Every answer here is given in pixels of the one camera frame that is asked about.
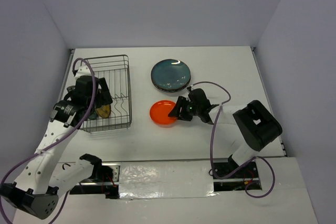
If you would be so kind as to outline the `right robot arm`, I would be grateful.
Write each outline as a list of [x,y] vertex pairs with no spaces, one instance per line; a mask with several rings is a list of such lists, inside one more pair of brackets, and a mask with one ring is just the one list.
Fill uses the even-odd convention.
[[168,117],[182,121],[191,121],[199,117],[205,124],[212,125],[210,140],[210,163],[214,167],[215,131],[220,124],[232,124],[238,127],[244,143],[228,158],[228,171],[233,177],[242,176],[247,164],[269,143],[279,137],[282,126],[268,109],[258,100],[244,107],[212,104],[201,88],[189,91],[188,97],[179,96]]

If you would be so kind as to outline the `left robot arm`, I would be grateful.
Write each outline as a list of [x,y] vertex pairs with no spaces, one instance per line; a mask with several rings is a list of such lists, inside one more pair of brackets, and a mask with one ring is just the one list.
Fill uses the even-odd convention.
[[53,172],[65,148],[78,133],[91,112],[98,92],[99,79],[90,67],[75,70],[75,91],[83,98],[61,100],[55,104],[45,135],[32,157],[19,163],[25,169],[12,182],[1,181],[1,196],[13,207],[38,219],[48,218],[59,198],[76,184],[89,179],[102,182],[113,170],[94,155],[83,154],[59,174]]

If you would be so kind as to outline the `orange plastic plate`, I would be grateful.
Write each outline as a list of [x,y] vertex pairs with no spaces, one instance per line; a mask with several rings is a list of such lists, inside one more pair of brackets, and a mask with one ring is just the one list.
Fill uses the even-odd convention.
[[169,117],[169,113],[175,107],[175,102],[161,100],[154,103],[149,111],[151,120],[160,126],[169,126],[177,121],[176,117]]

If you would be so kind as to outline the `dark green plate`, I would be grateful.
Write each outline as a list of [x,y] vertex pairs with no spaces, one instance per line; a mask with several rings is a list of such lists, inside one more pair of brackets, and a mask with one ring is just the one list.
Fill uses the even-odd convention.
[[179,84],[191,81],[191,71],[183,61],[164,59],[156,63],[151,70],[151,81],[160,86],[175,88]]

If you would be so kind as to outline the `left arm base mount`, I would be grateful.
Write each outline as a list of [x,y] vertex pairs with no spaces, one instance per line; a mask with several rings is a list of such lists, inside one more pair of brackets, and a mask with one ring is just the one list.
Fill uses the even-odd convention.
[[70,190],[70,195],[103,195],[106,199],[119,199],[120,163],[103,163],[99,177],[85,179]]

